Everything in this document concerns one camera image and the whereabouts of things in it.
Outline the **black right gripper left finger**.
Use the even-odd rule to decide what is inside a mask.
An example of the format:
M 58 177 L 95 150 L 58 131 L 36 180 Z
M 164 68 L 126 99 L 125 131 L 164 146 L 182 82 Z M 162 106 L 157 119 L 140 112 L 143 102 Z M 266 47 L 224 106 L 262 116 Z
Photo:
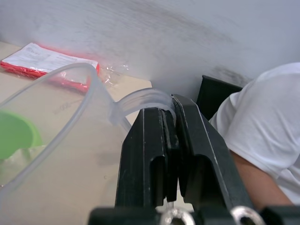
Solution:
M 147 108 L 121 150 L 115 206 L 162 206 L 177 199 L 179 140 L 169 111 Z

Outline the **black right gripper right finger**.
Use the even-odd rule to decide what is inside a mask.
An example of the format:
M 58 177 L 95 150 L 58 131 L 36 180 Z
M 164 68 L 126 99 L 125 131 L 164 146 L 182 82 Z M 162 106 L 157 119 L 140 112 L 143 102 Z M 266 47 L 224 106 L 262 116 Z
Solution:
M 222 136 L 187 97 L 173 95 L 180 144 L 179 183 L 184 202 L 204 206 L 252 208 L 246 188 Z

